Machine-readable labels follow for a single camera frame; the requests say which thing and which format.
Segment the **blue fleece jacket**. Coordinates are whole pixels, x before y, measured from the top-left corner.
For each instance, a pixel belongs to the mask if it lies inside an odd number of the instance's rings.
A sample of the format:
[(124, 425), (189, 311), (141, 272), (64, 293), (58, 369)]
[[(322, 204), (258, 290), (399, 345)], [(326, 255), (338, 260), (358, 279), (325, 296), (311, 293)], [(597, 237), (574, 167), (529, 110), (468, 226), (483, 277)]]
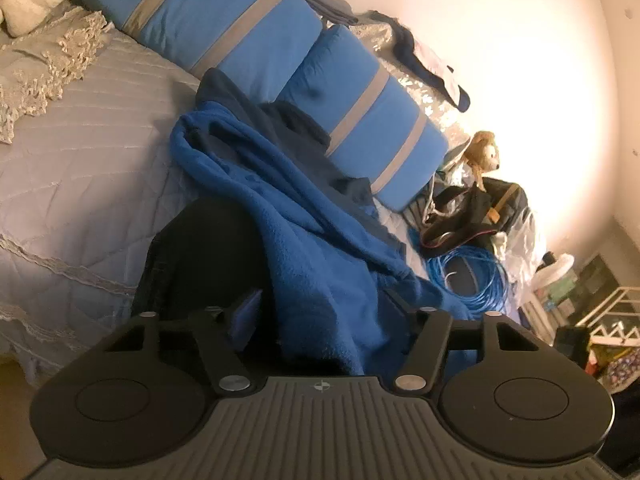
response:
[(152, 240), (132, 313), (178, 320), (259, 292), (249, 368), (386, 378), (410, 348), (408, 308), (468, 320), (461, 301), (409, 268), (369, 182), (342, 174), (328, 144), (295, 106), (256, 104), (208, 70), (169, 139), (200, 195)]

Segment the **folded navy white clothes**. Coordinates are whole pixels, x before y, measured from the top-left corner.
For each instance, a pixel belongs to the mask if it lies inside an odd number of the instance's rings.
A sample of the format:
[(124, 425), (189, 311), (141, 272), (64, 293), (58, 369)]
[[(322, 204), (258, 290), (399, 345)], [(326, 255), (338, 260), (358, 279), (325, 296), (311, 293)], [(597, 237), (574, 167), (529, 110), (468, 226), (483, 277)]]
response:
[(452, 68), (431, 48), (419, 44), (407, 27), (394, 18), (386, 18), (385, 21), (393, 32), (392, 52), (399, 64), (424, 84), (437, 90), (459, 112), (466, 112), (471, 99), (454, 78)]

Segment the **black bag red trim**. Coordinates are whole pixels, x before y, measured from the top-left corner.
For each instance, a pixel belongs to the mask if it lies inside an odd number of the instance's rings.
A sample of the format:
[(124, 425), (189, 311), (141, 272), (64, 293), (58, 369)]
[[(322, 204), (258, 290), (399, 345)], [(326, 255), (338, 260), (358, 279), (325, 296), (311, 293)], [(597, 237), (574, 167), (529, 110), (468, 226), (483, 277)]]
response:
[(419, 231), (424, 258), (441, 257), (461, 246), (492, 252), (491, 237), (507, 233), (529, 213), (528, 198), (517, 183), (485, 178), (481, 190), (450, 185), (430, 203)]

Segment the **striped canvas tote bag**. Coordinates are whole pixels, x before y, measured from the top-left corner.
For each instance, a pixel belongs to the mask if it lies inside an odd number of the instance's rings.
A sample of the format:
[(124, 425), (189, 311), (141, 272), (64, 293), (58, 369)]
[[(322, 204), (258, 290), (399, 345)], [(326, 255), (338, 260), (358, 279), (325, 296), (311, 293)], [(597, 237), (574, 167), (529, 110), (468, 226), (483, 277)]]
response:
[(445, 185), (438, 177), (431, 177), (427, 185), (413, 197), (412, 201), (402, 211), (402, 218), (416, 231), (425, 229), (440, 217), (445, 217), (444, 206), (436, 205), (436, 192), (442, 192)]

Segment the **clear plastic bag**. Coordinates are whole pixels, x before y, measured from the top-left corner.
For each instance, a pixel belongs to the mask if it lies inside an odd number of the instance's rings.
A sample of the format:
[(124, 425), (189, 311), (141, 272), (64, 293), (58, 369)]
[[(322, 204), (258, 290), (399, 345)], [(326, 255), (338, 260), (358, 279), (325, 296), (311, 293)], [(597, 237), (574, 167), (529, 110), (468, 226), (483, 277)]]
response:
[(540, 263), (536, 241), (535, 217), (528, 208), (515, 217), (508, 232), (492, 237), (495, 256), (506, 272), (506, 314), (511, 318), (516, 315)]

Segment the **brown teddy bear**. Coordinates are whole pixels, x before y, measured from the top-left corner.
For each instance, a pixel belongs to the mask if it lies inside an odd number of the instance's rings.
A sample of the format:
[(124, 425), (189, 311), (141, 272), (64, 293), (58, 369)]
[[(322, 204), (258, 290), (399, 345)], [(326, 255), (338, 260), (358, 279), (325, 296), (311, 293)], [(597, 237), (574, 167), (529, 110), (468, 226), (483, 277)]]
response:
[(496, 171), (500, 167), (500, 154), (495, 133), (477, 131), (464, 151), (464, 160), (471, 168), (477, 187), (485, 191), (484, 174)]

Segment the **white metal rack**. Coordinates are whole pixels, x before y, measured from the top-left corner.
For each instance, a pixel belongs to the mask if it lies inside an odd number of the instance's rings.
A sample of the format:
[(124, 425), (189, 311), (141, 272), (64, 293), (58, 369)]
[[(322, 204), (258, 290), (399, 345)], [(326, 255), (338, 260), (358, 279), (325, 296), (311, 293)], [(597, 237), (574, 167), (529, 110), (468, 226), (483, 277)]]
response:
[(578, 327), (588, 330), (591, 342), (599, 346), (640, 346), (640, 292), (638, 287), (617, 287), (612, 294), (585, 315)]

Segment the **right blue striped pillow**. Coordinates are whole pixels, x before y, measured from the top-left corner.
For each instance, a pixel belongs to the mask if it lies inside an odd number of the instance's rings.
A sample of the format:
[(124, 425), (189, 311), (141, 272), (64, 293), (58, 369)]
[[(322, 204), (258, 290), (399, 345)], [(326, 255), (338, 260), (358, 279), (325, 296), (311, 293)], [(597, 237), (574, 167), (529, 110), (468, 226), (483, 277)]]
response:
[(445, 136), (398, 80), (346, 27), (320, 35), (279, 98), (329, 133), (326, 156), (346, 176), (401, 211), (433, 177)]

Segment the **blue striped pillow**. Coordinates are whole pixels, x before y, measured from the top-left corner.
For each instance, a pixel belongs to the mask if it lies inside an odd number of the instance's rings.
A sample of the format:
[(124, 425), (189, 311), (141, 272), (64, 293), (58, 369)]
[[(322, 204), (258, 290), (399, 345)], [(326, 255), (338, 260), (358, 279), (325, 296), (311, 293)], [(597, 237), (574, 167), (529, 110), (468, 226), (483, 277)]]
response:
[(222, 70), (257, 102), (274, 100), (318, 39), (305, 0), (81, 0), (196, 78)]
[(346, 176), (401, 211), (433, 177), (445, 136), (398, 80), (346, 27), (320, 35), (279, 98), (329, 133), (326, 156)]

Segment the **quilted grey bedspread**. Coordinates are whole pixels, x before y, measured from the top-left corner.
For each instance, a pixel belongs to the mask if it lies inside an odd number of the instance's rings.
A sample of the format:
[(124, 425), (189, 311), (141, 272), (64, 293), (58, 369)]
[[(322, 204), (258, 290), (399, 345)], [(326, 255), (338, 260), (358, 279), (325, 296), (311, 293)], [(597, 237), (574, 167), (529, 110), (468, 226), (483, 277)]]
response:
[[(138, 314), (154, 237), (200, 191), (169, 139), (202, 78), (113, 29), (85, 75), (1, 149), (1, 352), (41, 384)], [(246, 349), (252, 292), (231, 339)]]

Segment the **left blue striped pillow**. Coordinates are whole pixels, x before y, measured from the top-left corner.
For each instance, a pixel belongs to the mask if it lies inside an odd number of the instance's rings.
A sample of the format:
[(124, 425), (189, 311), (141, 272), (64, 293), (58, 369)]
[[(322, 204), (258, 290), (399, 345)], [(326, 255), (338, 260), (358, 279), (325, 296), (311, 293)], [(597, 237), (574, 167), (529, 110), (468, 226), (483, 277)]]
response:
[(81, 0), (196, 78), (222, 70), (257, 102), (274, 100), (318, 39), (305, 0)]

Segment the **lace trimmed pillow cover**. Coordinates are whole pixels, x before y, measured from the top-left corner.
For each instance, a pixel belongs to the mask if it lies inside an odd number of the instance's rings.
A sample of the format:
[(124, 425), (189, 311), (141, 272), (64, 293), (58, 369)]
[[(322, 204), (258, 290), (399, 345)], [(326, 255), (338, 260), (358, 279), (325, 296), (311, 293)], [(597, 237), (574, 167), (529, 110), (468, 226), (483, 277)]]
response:
[(39, 116), (81, 79), (111, 41), (114, 24), (100, 12), (63, 2), (25, 36), (1, 27), (1, 142), (14, 139), (15, 123)]

